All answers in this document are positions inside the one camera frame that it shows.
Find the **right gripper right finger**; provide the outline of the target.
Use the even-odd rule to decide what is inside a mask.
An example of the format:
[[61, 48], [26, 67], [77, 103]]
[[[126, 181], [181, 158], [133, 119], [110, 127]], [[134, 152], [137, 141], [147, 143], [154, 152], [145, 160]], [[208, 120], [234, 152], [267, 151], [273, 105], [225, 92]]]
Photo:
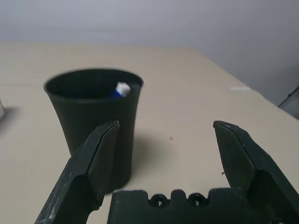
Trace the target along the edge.
[[272, 157], [239, 126], [213, 124], [224, 173], [263, 224], [297, 224], [299, 195]]

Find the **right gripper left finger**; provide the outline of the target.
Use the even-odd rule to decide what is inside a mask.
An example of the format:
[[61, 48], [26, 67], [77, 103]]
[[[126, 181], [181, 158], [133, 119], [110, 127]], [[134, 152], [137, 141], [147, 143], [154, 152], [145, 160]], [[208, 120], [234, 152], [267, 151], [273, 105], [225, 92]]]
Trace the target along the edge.
[[85, 224], [109, 186], [119, 122], [97, 127], [70, 157], [37, 224]]

